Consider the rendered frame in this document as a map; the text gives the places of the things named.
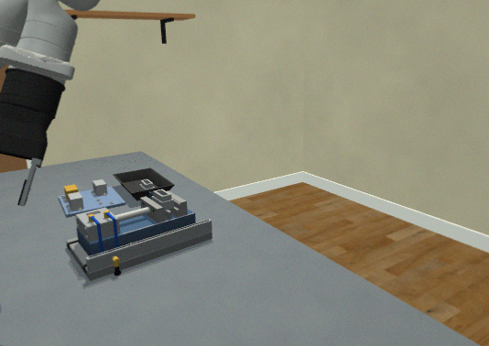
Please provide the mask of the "small orange block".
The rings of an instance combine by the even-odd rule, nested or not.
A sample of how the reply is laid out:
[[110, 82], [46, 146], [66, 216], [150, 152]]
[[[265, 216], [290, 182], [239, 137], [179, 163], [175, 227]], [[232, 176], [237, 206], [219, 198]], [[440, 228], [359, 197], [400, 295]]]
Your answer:
[[78, 192], [78, 189], [74, 184], [74, 185], [64, 186], [64, 191], [65, 191], [65, 197], [66, 197], [67, 201], [69, 202], [68, 194]]

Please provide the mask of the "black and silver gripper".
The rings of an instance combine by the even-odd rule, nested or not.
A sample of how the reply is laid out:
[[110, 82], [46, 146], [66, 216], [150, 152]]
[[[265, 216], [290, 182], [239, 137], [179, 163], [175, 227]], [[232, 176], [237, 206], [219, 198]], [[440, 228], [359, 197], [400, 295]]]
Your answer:
[[26, 205], [36, 168], [41, 168], [46, 130], [55, 119], [65, 80], [73, 78], [70, 59], [64, 49], [37, 38], [0, 47], [0, 61], [10, 65], [0, 92], [0, 154], [32, 159], [19, 206]]

